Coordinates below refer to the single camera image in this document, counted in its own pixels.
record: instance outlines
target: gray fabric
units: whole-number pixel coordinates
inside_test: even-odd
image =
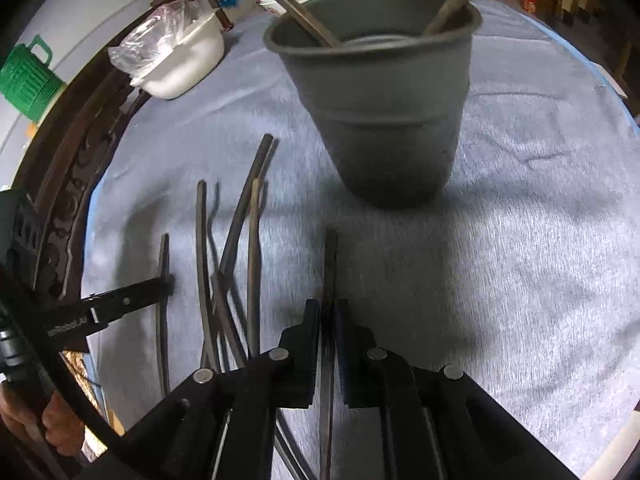
[[[151,99],[133,117],[92,201],[82,291],[153,276],[161,234],[170,234],[172,386],[198,367],[202,344],[196,183],[209,183],[219,255],[270,132],[279,143],[260,224],[263,350],[300,321],[306,298],[319,298],[322,231],[332,224],[339,295],[381,346],[412,365],[458,364],[578,475],[606,448],[640,392],[638,139],[582,60],[502,4],[476,4],[484,25],[454,171],[420,210],[381,212],[344,189],[262,44],[267,16],[226,35],[228,54],[199,85],[174,101]],[[245,230],[242,303],[246,245]],[[153,309],[90,345],[110,406],[130,427],[160,400]],[[317,471],[317,403],[287,415]],[[348,413],[338,396],[334,478],[382,478],[378,435],[375,412]],[[275,458],[274,478],[285,471]]]

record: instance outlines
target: finger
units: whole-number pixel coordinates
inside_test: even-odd
[[[76,456],[78,453],[80,453],[83,442],[84,440],[80,442],[79,446],[75,442],[68,442],[67,444],[64,444],[62,446],[56,446],[56,451],[62,456]]]
[[[58,400],[58,395],[54,392],[47,407],[42,412],[42,423],[45,428],[50,430],[58,425],[64,419],[64,413]]]
[[[2,418],[2,421],[4,422],[4,425],[6,426],[6,428],[9,431],[11,431],[11,433],[13,433],[17,438],[19,438],[25,444],[30,443],[31,439],[29,438],[29,435],[27,434],[27,430],[25,429],[24,425],[21,422],[18,422],[14,418],[11,418],[10,416],[6,416],[4,413],[1,413],[1,412],[0,412],[0,417]]]
[[[75,425],[72,428],[55,428],[47,430],[47,441],[65,456],[75,455],[84,442],[84,427]]]
[[[78,426],[84,428],[84,424],[82,424],[80,419],[65,402],[65,399],[57,392],[53,393],[49,404],[42,412],[42,423],[44,427],[49,430],[60,425],[69,428],[76,428]]]
[[[8,383],[0,383],[0,412],[24,425],[38,425],[38,418]]]

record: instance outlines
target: metal pin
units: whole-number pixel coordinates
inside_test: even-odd
[[[198,384],[204,384],[213,379],[214,373],[213,370],[209,370],[208,368],[201,368],[200,370],[196,370],[192,377]]]
[[[289,350],[286,348],[274,348],[269,352],[269,357],[272,361],[284,361],[289,357]]]
[[[465,373],[458,368],[456,365],[448,365],[444,367],[443,370],[444,376],[447,379],[451,379],[452,381],[457,381],[460,379]]]
[[[369,348],[367,357],[372,361],[382,361],[386,357],[386,350],[383,348]]]

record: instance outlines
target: gray cup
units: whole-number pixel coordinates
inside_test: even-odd
[[[381,208],[427,202],[451,172],[469,88],[467,5],[420,38],[444,0],[313,0],[344,44],[320,47],[285,14],[264,34],[311,114],[344,185]]]

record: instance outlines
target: green container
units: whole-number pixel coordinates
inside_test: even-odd
[[[47,54],[45,62],[31,52],[35,45]],[[52,57],[49,45],[37,34],[29,46],[23,43],[16,45],[0,70],[0,92],[35,123],[63,85],[62,80],[48,68]]]

